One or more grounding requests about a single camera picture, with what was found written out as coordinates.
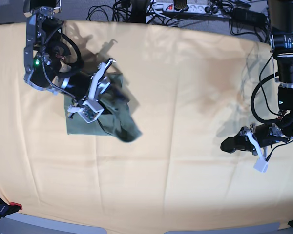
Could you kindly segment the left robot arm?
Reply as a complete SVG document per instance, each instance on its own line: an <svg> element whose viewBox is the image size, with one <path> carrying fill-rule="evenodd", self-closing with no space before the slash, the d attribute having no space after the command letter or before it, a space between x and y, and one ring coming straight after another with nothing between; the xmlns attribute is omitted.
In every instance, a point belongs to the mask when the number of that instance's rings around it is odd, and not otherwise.
<svg viewBox="0 0 293 234"><path fill-rule="evenodd" d="M269 0L267 4L271 59L277 68L266 78L259 78L251 95L251 112L261 124L244 126L225 139L220 145L223 152L246 151L258 156L268 146L275 150L293 142L293 0ZM256 112L255 96L272 79L279 84L278 112L273 119L263 119Z"/></svg>

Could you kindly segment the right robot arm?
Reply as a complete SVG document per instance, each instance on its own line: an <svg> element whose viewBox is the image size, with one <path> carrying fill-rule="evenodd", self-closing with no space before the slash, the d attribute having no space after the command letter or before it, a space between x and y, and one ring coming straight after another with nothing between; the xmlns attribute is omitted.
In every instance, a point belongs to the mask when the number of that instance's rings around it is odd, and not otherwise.
<svg viewBox="0 0 293 234"><path fill-rule="evenodd" d="M107 109L102 96L111 92L111 100L128 103L129 98L106 72L115 63L113 58L102 62L97 72L83 71L84 61L75 42L63 32L64 21L55 17L61 11L59 0L26 0L23 12L27 17L24 48L25 83L54 94L71 97L68 118L78 114L92 123Z"/></svg>

